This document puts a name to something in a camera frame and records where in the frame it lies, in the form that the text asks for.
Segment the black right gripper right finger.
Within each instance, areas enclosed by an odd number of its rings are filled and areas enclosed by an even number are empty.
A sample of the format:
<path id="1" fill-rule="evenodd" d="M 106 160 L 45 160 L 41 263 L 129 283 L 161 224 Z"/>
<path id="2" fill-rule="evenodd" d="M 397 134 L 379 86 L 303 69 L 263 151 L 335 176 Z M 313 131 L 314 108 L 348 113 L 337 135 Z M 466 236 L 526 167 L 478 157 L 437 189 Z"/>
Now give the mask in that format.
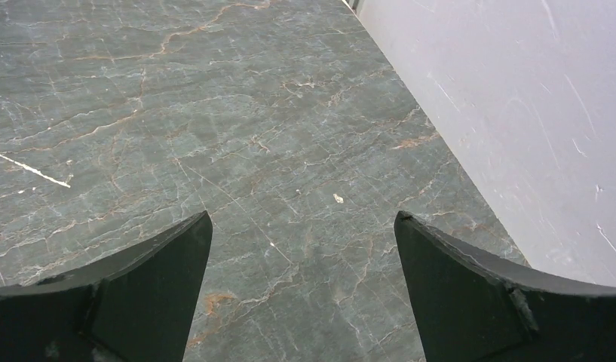
<path id="1" fill-rule="evenodd" d="M 616 287 L 516 264 L 400 211 L 397 249 L 429 361 L 616 361 Z"/>

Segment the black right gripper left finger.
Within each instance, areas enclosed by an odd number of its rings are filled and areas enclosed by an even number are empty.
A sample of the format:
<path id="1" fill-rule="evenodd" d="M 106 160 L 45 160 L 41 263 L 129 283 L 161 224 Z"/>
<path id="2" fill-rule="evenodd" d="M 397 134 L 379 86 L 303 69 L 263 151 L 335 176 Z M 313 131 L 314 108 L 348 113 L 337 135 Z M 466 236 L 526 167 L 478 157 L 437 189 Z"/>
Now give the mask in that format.
<path id="1" fill-rule="evenodd" d="M 210 254 L 196 213 L 86 266 L 0 287 L 0 361 L 180 361 Z"/>

